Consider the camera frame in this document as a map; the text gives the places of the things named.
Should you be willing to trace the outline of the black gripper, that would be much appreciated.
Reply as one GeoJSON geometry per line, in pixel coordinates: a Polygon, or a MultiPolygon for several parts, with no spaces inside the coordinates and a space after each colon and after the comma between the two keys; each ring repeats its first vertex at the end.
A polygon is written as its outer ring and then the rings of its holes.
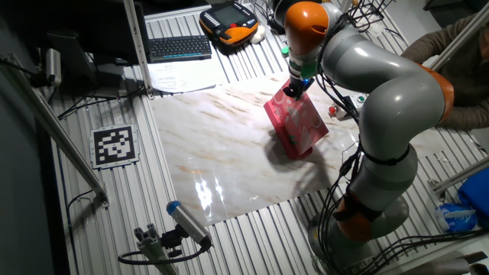
{"type": "Polygon", "coordinates": [[[283,88],[283,93],[299,101],[303,93],[314,83],[314,78],[309,79],[297,79],[290,77],[290,84],[288,87],[283,88]]]}

